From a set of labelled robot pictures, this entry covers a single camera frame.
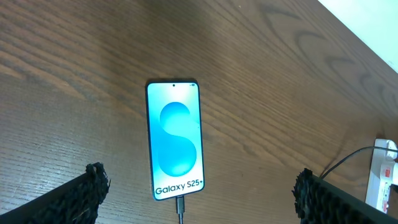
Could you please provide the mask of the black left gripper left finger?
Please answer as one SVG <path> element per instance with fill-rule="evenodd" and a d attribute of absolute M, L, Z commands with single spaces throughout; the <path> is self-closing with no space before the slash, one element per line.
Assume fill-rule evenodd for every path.
<path fill-rule="evenodd" d="M 84 174 L 2 214 L 1 223 L 94 223 L 109 187 L 103 164 L 88 164 Z"/>

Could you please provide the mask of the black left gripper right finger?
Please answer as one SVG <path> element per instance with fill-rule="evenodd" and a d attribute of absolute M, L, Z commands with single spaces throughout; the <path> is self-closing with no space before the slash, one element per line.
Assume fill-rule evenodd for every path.
<path fill-rule="evenodd" d="M 397 224 L 371 207 L 304 169 L 292 191 L 301 224 Z"/>

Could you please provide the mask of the blue Galaxy smartphone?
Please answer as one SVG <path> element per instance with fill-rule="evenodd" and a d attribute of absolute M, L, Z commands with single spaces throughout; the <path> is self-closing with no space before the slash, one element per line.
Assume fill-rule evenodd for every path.
<path fill-rule="evenodd" d="M 193 78 L 150 79 L 145 87 L 154 200 L 205 188 L 200 87 Z"/>

